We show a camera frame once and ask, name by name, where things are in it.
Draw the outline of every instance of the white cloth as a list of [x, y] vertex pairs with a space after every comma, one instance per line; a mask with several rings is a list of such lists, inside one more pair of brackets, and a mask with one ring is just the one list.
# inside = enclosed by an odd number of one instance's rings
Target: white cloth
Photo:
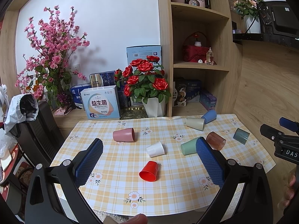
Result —
[[[26, 99], [30, 105], [36, 109], [33, 113], [29, 111], [28, 113], [21, 113], [20, 102], [22, 98], [26, 95], [31, 95]], [[4, 122], [5, 134], [7, 134], [17, 123], [24, 122], [25, 120], [32, 121], [36, 120], [38, 114], [37, 101], [31, 93], [19, 94], [11, 99], [10, 107], [8, 110], [6, 121]]]

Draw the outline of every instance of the yellow plaid tablecloth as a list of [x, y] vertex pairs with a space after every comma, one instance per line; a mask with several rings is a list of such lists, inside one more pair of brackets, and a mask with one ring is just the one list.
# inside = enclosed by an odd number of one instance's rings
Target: yellow plaid tablecloth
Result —
[[[216, 120], [205, 125], [204, 131], [187, 127], [186, 118], [80, 121], [51, 166], [59, 165], [65, 159], [73, 159], [79, 151], [87, 149], [95, 138], [101, 139], [103, 154], [80, 191], [92, 209], [129, 216], [137, 213], [169, 215], [211, 204], [219, 187], [211, 181], [198, 155], [184, 156], [180, 148], [182, 143], [196, 137], [206, 138], [211, 131], [226, 139], [221, 150], [225, 158], [233, 158], [246, 166], [260, 162], [266, 172], [275, 166], [253, 134], [250, 134], [245, 145], [233, 139], [237, 128], [249, 132], [235, 114], [217, 115]], [[135, 142], [113, 140], [113, 131], [131, 127], [135, 130]], [[165, 155], [150, 158], [146, 147], [157, 141], [164, 145]], [[155, 182], [146, 182], [139, 177], [140, 170], [150, 160], [160, 165]], [[56, 190], [58, 196], [65, 199], [60, 185], [56, 185]]]

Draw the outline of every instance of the perfume bottle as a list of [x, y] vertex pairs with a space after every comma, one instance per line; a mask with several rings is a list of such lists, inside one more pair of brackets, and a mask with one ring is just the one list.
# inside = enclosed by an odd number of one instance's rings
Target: perfume bottle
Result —
[[210, 47], [209, 51], [207, 52], [207, 64], [208, 65], [214, 64], [214, 53], [211, 50], [211, 47]]

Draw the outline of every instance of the blue cup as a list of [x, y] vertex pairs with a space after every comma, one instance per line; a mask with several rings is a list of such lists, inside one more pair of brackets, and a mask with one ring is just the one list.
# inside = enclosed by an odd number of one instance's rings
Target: blue cup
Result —
[[207, 123], [215, 120], [216, 117], [217, 117], [216, 111], [215, 110], [209, 110], [201, 118], [204, 119], [204, 124], [207, 124]]

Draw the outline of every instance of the potted plant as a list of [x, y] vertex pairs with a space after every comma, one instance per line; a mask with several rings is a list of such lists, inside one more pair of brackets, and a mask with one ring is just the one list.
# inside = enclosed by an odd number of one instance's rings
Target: potted plant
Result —
[[234, 2], [234, 8], [246, 24], [249, 33], [261, 33], [257, 3], [263, 0], [239, 0]]
[[43, 99], [46, 88], [49, 105], [55, 100], [56, 105], [60, 107], [55, 113], [66, 114], [72, 105], [72, 96], [68, 93], [71, 76], [78, 75], [79, 78], [86, 79], [81, 72], [68, 71], [68, 61], [78, 46], [89, 46], [89, 41], [86, 40], [86, 32], [82, 36], [77, 35], [79, 26], [74, 26], [73, 6], [68, 22], [60, 20], [58, 5], [54, 10], [44, 8], [44, 12], [50, 13], [50, 18], [49, 23], [39, 20], [40, 36], [34, 29], [33, 17], [29, 18], [29, 25], [24, 32], [27, 32], [31, 47], [37, 50], [39, 55], [26, 59], [23, 54], [26, 68], [18, 74], [15, 86], [19, 87], [22, 93], [33, 93], [37, 100]]
[[124, 71], [115, 71], [116, 85], [125, 85], [124, 94], [127, 97], [136, 97], [136, 102], [142, 101], [150, 118], [164, 116], [165, 104], [171, 97], [159, 60], [158, 56], [150, 55], [147, 60], [133, 60]]

